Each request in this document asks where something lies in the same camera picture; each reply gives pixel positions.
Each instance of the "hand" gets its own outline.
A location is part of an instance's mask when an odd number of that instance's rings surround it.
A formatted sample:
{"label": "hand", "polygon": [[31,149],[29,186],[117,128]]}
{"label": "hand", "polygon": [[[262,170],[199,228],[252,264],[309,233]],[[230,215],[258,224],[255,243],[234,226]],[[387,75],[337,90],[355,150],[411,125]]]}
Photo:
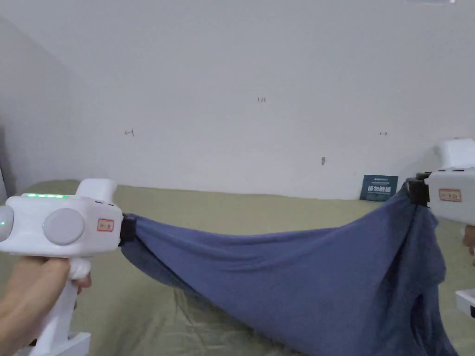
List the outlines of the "hand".
{"label": "hand", "polygon": [[464,237],[464,245],[468,247],[468,252],[475,256],[475,226],[467,226],[465,228],[465,237]]}
{"label": "hand", "polygon": [[[15,265],[0,300],[0,355],[13,354],[39,336],[68,275],[69,261],[64,258],[22,257]],[[92,284],[90,276],[74,283],[78,294]]]}

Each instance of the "bed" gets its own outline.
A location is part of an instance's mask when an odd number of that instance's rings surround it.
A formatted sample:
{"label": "bed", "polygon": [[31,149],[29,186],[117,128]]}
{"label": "bed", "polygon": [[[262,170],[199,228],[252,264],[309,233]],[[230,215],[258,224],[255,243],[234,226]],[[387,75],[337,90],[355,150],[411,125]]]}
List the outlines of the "bed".
{"label": "bed", "polygon": [[[73,180],[49,181],[26,191],[74,194],[78,184]],[[114,201],[124,212],[224,234],[339,226],[379,206],[363,201],[127,186],[118,188]],[[455,348],[460,356],[469,356],[475,348],[475,321],[456,309],[454,292],[475,288],[475,269],[460,243],[459,228],[453,222],[441,221],[437,230],[447,264],[440,303]],[[0,290],[14,261],[15,257],[0,255]],[[119,250],[95,257],[92,277],[93,287],[79,296],[72,325],[74,331],[92,333],[92,356],[297,355],[255,334],[204,300],[152,280],[131,265]]]}

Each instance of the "dark blue sign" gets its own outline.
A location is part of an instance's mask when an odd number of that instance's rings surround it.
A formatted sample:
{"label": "dark blue sign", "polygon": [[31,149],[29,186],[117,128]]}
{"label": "dark blue sign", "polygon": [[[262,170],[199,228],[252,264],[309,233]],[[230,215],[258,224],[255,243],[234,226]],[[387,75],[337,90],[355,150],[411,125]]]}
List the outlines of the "dark blue sign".
{"label": "dark blue sign", "polygon": [[386,201],[396,194],[398,177],[372,176],[366,174],[363,178],[360,200]]}

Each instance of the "white trigger handle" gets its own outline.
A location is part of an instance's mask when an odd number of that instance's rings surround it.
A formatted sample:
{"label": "white trigger handle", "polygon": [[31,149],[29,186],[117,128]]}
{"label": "white trigger handle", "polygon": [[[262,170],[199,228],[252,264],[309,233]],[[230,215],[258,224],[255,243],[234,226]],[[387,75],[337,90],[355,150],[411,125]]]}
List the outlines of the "white trigger handle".
{"label": "white trigger handle", "polygon": [[89,351],[89,340],[86,343],[83,340],[88,334],[70,337],[69,327],[77,296],[77,286],[73,285],[72,280],[85,278],[91,270],[91,263],[82,258],[72,258],[69,263],[69,280],[55,306],[44,319],[40,337],[29,356],[62,355],[66,350],[68,355],[83,356]]}

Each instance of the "blue towel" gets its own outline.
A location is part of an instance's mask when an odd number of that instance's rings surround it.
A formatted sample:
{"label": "blue towel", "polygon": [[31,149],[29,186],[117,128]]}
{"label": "blue towel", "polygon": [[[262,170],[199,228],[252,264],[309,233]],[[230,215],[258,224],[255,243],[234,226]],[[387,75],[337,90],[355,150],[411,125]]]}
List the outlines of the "blue towel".
{"label": "blue towel", "polygon": [[348,225],[253,236],[137,219],[125,257],[312,356],[454,356],[438,304],[437,221],[403,188]]}

